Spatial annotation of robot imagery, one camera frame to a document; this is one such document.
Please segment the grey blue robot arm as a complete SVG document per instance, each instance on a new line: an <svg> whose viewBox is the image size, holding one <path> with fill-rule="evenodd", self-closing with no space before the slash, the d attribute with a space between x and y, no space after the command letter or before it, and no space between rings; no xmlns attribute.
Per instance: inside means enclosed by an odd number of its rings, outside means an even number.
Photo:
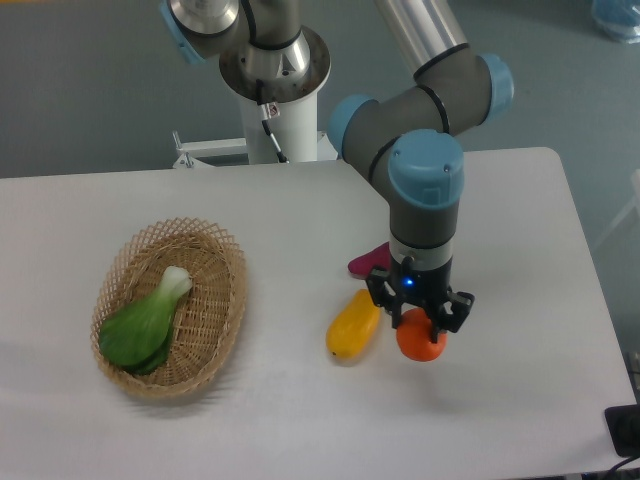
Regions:
<svg viewBox="0 0 640 480"><path fill-rule="evenodd" d="M457 136L507 110L514 85L497 56L474 53L444 1L380 1L377 9L414 80L380 102L353 95L326 130L337 155L388 203L388 268L366 278L394 328L406 305L430 319L432 342L457 331L474 303L449 284L464 187ZM253 164L318 157L317 95L331 68L324 40L304 26L296 1L164 1L162 18L192 64L217 58L241 107Z"/></svg>

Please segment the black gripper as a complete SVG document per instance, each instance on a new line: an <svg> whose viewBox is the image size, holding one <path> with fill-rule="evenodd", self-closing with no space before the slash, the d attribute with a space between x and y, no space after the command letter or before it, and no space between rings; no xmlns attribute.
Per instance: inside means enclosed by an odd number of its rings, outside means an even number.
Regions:
<svg viewBox="0 0 640 480"><path fill-rule="evenodd" d="M401 325L404 304L423 308L432 323L430 340L437 344L440 335L459 331L475 303L469 292L450 288L452 259L432 270L417 270L413 262L399 263L391 256L391 270L374 266L365 282L371 300L391 317L393 329Z"/></svg>

